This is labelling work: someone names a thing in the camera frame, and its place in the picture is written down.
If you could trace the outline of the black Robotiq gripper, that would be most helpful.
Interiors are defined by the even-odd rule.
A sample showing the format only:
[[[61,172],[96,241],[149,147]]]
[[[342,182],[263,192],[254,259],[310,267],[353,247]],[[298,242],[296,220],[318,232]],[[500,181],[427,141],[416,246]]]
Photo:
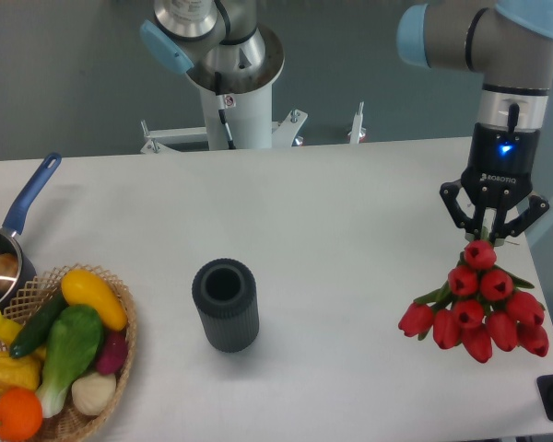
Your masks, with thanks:
[[[480,239],[477,209],[493,209],[493,244],[501,245],[507,237],[518,237],[549,210],[549,202],[538,194],[528,197],[528,207],[515,218],[506,215],[533,190],[531,181],[540,132],[509,132],[475,125],[467,166],[460,181],[445,182],[441,199],[457,228],[467,240]],[[457,201],[464,188],[474,213],[469,216]]]

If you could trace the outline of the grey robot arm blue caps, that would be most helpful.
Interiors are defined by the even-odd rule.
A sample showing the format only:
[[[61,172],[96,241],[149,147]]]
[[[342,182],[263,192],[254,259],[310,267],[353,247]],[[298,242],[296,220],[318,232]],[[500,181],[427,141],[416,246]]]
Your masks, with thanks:
[[[158,1],[140,36],[161,65],[198,88],[211,149],[293,141],[272,122],[284,52],[255,2]],[[483,76],[467,166],[441,186],[441,198],[470,239],[500,244],[522,234],[549,208],[531,174],[553,81],[553,1],[412,6],[396,47],[407,64]]]

